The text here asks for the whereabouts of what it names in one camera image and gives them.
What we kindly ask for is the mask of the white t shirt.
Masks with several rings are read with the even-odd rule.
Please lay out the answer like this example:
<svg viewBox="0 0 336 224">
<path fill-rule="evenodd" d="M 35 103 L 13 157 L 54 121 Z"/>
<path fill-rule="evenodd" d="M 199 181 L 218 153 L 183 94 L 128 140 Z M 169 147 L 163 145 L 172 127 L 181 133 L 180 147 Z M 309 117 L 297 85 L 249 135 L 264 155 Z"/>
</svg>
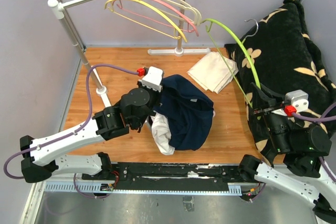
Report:
<svg viewBox="0 0 336 224">
<path fill-rule="evenodd" d="M 163 155 L 173 155 L 175 151 L 196 151 L 207 140 L 212 128 L 214 112 L 180 114 L 166 116 L 157 113 L 151 119 L 153 139 Z"/>
</svg>

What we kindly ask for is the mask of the navy blue t shirt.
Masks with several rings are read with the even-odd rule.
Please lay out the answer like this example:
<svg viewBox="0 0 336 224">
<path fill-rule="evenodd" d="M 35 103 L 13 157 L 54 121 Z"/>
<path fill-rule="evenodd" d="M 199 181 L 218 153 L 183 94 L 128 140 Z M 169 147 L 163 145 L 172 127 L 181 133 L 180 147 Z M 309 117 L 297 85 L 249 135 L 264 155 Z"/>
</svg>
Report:
<svg viewBox="0 0 336 224">
<path fill-rule="evenodd" d="M 179 74 L 163 78 L 162 86 L 160 104 L 154 111 L 167 118 L 169 144 L 178 151 L 199 149 L 212 127 L 213 101 Z"/>
</svg>

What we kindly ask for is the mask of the pink white hanger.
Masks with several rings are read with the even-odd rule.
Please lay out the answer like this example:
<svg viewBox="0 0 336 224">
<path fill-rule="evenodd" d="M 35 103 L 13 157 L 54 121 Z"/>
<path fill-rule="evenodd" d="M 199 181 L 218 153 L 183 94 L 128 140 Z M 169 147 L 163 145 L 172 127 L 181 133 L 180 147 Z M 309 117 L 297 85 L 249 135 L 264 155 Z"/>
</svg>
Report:
<svg viewBox="0 0 336 224">
<path fill-rule="evenodd" d="M 155 12 L 157 15 L 161 16 L 165 21 L 161 22 L 159 20 L 153 19 L 148 16 L 141 15 L 139 13 L 130 11 L 128 9 L 125 9 L 123 7 L 124 1 L 131 1 L 134 3 L 138 3 L 141 6 L 144 6 L 151 11 Z M 151 23 L 158 23 L 160 25 L 163 25 L 168 28 L 173 29 L 172 34 L 167 34 L 161 30 L 156 29 L 155 27 L 151 27 L 147 24 L 143 24 L 137 20 L 131 19 L 130 17 L 124 16 L 121 13 L 118 13 L 115 9 L 115 7 L 118 7 L 118 9 L 125 11 L 127 13 L 130 13 L 135 16 L 139 16 L 144 19 L 148 19 Z M 198 30 L 196 26 L 191 22 L 191 18 L 193 17 L 193 14 L 188 11 L 180 12 L 180 9 L 174 5 L 168 4 L 167 2 L 164 2 L 162 0 L 108 0 L 106 1 L 104 5 L 105 9 L 109 9 L 111 12 L 129 20 L 136 24 L 139 24 L 145 28 L 148 28 L 150 30 L 153 30 L 157 33 L 160 33 L 162 35 L 168 36 L 170 38 L 173 38 L 175 40 L 178 40 L 181 38 L 185 42 L 187 42 L 187 38 L 185 36 L 186 33 L 195 33 L 196 36 L 199 36 Z"/>
</svg>

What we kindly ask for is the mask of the yellow hanger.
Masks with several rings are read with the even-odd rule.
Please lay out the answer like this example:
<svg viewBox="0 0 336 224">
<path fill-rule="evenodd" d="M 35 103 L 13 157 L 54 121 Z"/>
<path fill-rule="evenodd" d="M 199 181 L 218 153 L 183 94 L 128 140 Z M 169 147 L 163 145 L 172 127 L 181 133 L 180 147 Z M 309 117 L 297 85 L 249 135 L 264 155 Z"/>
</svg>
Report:
<svg viewBox="0 0 336 224">
<path fill-rule="evenodd" d="M 161 16 L 157 15 L 155 12 L 151 11 L 150 9 L 148 9 L 148 8 L 146 8 L 146 7 L 144 7 L 144 6 L 139 5 L 138 3 L 134 3 L 134 2 L 131 2 L 131 1 L 124 1 L 124 2 L 123 2 L 123 7 L 124 7 L 125 9 L 130 10 L 130 11 L 139 13 L 139 14 L 144 15 L 144 16 L 151 17 L 151 18 L 156 19 L 156 20 L 159 20 L 159 21 L 161 21 L 161 22 L 164 22 L 164 21 L 165 21 Z M 141 18 L 141 17 L 139 17 L 139 16 L 135 16 L 135 15 L 132 15 L 132 14 L 130 14 L 130 13 L 127 13 L 127 12 L 125 12 L 125 11 L 122 11 L 122 10 L 118 9 L 118 7 L 115 7 L 115 9 L 116 9 L 116 11 L 117 11 L 118 13 L 121 13 L 121 14 L 124 15 L 124 16 L 130 17 L 131 19 L 137 20 L 137 21 L 139 21 L 139 22 L 141 22 L 141 23 L 143 23 L 143 24 L 147 24 L 147 25 L 149 25 L 149 26 L 151 26 L 151 27 L 155 27 L 156 29 L 161 30 L 161 31 L 163 31 L 163 32 L 165 32 L 165 33 L 167 33 L 167 34 L 172 34 L 172 33 L 173 33 L 173 29 L 172 29 L 172 28 L 165 27 L 165 26 L 160 25 L 160 24 L 158 24 L 158 23 L 154 23 L 154 24 L 153 24 L 153 23 L 151 23 L 148 19 L 144 19 L 144 18 Z M 149 31 L 151 31 L 151 32 L 153 32 L 153 33 L 156 33 L 156 34 L 159 34 L 159 35 L 161 35 L 161 36 L 170 38 L 170 37 L 168 37 L 168 36 L 162 35 L 162 34 L 160 34 L 160 33 L 157 33 L 157 32 L 155 32 L 155 31 L 153 31 L 153 30 L 150 30 L 150 29 L 148 29 L 148 28 L 145 28 L 145 27 L 143 27 L 143 26 L 141 26 L 141 25 L 139 25 L 139 24 L 136 24 L 136 25 L 142 27 L 143 29 L 147 29 L 147 30 L 149 30 Z"/>
</svg>

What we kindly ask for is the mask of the metal clothes rack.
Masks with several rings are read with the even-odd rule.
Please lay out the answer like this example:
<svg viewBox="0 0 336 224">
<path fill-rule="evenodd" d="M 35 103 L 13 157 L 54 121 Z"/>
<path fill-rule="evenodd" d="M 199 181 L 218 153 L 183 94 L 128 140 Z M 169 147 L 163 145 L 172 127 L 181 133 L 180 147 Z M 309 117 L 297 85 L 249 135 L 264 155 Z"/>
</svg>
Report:
<svg viewBox="0 0 336 224">
<path fill-rule="evenodd" d="M 67 9 L 78 6 L 84 3 L 88 3 L 94 0 L 73 0 L 62 3 L 60 0 L 48 0 L 47 4 L 51 8 L 55 17 L 60 21 L 64 30 L 67 32 L 72 45 L 79 51 L 80 59 L 87 70 L 91 68 L 85 52 L 86 46 L 82 42 L 79 33 L 77 32 L 70 16 L 67 13 Z M 174 49 L 149 49 L 148 54 L 152 56 L 166 56 L 166 55 L 175 55 L 181 57 L 183 55 L 202 55 L 207 54 L 211 50 L 209 48 L 189 48 L 184 49 L 182 47 L 182 39 L 177 40 L 177 47 Z"/>
</svg>

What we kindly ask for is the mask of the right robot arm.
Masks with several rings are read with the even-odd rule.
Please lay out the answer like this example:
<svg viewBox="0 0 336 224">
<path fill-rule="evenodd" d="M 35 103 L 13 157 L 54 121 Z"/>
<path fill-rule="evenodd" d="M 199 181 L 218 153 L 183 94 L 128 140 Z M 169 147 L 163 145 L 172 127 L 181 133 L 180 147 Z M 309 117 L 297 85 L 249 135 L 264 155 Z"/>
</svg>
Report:
<svg viewBox="0 0 336 224">
<path fill-rule="evenodd" d="M 335 174 L 324 157 L 329 155 L 331 140 L 318 124 L 333 118 L 313 118 L 308 128 L 294 129 L 288 117 L 299 118 L 308 109 L 308 94 L 295 90 L 281 95 L 264 85 L 251 84 L 253 114 L 261 116 L 277 154 L 297 180 L 276 171 L 262 160 L 245 155 L 238 165 L 238 177 L 244 182 L 256 180 L 274 186 L 304 200 L 314 214 L 327 223 L 335 223 Z"/>
</svg>

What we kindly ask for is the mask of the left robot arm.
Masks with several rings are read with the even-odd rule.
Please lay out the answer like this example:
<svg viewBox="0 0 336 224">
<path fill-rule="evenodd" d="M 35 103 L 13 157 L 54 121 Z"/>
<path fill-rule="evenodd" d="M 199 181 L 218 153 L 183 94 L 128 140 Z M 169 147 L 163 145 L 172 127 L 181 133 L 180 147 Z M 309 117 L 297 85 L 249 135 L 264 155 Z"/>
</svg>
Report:
<svg viewBox="0 0 336 224">
<path fill-rule="evenodd" d="M 141 131 L 146 119 L 154 115 L 159 104 L 162 86 L 157 89 L 138 81 L 137 88 L 124 94 L 113 106 L 90 115 L 88 120 L 65 131 L 42 138 L 29 135 L 20 139 L 23 152 L 21 170 L 28 183 L 42 182 L 54 175 L 86 174 L 102 180 L 112 175 L 109 155 L 71 155 L 70 152 L 90 144 L 101 143 Z"/>
</svg>

